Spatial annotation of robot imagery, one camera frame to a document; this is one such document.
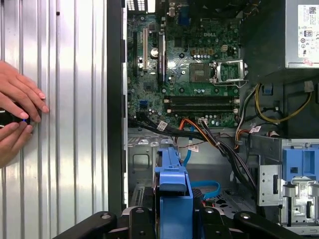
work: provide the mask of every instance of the capacitor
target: capacitor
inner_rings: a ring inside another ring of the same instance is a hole
[[[158,58],[158,56],[159,56],[159,49],[158,48],[152,48],[152,50],[151,50],[151,57],[153,57],[153,58]]]

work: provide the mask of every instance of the fingernail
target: fingernail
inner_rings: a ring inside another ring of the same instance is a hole
[[[27,118],[29,118],[29,115],[28,115],[26,112],[22,112],[22,113],[20,114],[20,117],[21,117],[22,119],[27,119]]]
[[[32,133],[33,127],[32,127],[31,125],[28,125],[28,126],[25,128],[25,131],[26,131],[27,133]]]
[[[49,110],[48,106],[43,106],[42,111],[45,113],[49,113],[50,110]]]
[[[12,130],[16,130],[17,128],[19,128],[19,124],[18,124],[18,123],[13,123],[13,124],[10,126],[10,128],[11,128]]]
[[[37,123],[40,123],[40,122],[41,122],[40,116],[37,116],[37,117],[35,118],[35,122],[37,122]]]
[[[45,99],[45,94],[44,93],[39,93],[39,96],[41,99]]]

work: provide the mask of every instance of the finger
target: finger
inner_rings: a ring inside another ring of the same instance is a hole
[[[0,90],[5,95],[18,102],[29,113],[29,115],[35,122],[41,121],[41,118],[34,104],[23,91],[11,85],[9,82],[2,82],[2,84],[0,85]]]
[[[32,136],[32,131],[33,131],[33,127],[28,125],[22,132],[22,134],[20,135],[20,137],[18,138],[18,140],[16,141],[16,143],[14,144],[14,146],[12,147],[12,153],[13,155],[16,155],[20,149],[22,149],[23,146],[25,146],[25,144],[28,142],[28,140],[31,138]]]
[[[23,84],[32,89],[41,99],[45,99],[45,94],[36,86],[35,82],[30,80],[28,77],[18,74],[16,78]]]
[[[31,88],[22,83],[21,81],[10,81],[10,83],[22,90],[31,99],[31,101],[44,113],[49,113],[49,108],[45,102],[37,95]]]
[[[12,134],[18,127],[18,123],[10,123],[0,129],[0,141]]]
[[[10,112],[14,116],[26,120],[29,115],[12,102],[7,96],[0,92],[0,108]]]
[[[16,129],[12,134],[10,134],[8,137],[0,142],[1,148],[4,148],[5,151],[10,152],[26,126],[26,122],[20,122],[18,129]]]

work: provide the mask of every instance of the pci express slot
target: pci express slot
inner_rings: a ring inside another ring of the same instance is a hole
[[[143,28],[143,69],[144,71],[148,70],[148,37],[149,30],[147,28]]]
[[[158,83],[162,85],[165,82],[165,34],[159,33],[159,60],[158,60]]]
[[[133,75],[138,76],[138,33],[133,32]]]

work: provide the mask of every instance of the chipset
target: chipset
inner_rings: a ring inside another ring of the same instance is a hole
[[[192,63],[189,65],[189,81],[193,83],[207,83],[210,77],[208,63]]]
[[[144,91],[146,93],[150,93],[154,91],[154,83],[153,82],[144,82],[143,84]]]

